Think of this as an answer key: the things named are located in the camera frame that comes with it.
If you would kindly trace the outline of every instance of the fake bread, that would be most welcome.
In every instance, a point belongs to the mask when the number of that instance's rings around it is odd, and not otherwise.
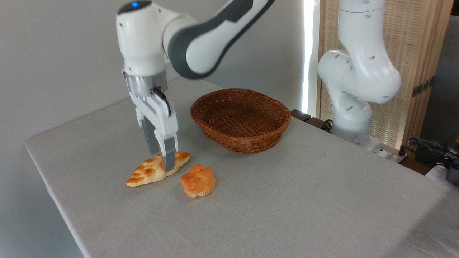
[[[147,159],[134,170],[131,178],[126,182],[127,186],[136,187],[140,185],[158,182],[177,172],[177,170],[190,160],[190,154],[184,151],[175,153],[174,169],[164,172],[161,155],[156,155],[153,159]]]
[[[180,177],[183,190],[191,197],[206,196],[215,190],[215,178],[211,168],[196,165]]]

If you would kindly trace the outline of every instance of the brown woven basket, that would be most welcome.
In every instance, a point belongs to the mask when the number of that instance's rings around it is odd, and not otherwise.
[[[288,108],[249,89],[224,89],[206,94],[190,109],[204,134],[240,153],[265,151],[276,145],[290,124]]]

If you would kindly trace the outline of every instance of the gray table cover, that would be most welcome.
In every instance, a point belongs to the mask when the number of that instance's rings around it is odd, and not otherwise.
[[[85,257],[459,257],[456,190],[296,119],[270,150],[228,151],[189,115],[220,88],[169,87],[191,159],[163,181],[124,185],[151,157],[130,99],[26,142]],[[192,199],[196,164],[217,183]]]

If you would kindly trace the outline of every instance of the white robotic arm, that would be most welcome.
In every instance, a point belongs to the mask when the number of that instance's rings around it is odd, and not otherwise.
[[[152,1],[135,1],[117,14],[123,76],[136,105],[150,153],[160,151],[164,170],[174,168],[178,124],[167,90],[166,61],[189,79],[215,71],[226,51],[274,0],[230,0],[212,19],[198,23]]]
[[[319,62],[319,76],[333,106],[332,133],[379,153],[381,142],[369,136],[367,101],[387,103],[400,89],[383,39],[385,0],[340,0],[338,37],[346,50],[331,50]]]

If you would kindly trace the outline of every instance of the braided bread roll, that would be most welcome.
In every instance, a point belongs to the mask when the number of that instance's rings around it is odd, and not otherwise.
[[[177,170],[190,160],[191,155],[184,151],[175,153],[174,169],[164,172],[161,155],[156,155],[153,159],[145,160],[134,170],[131,178],[126,182],[127,186],[136,187],[140,185],[158,182],[177,172]]]

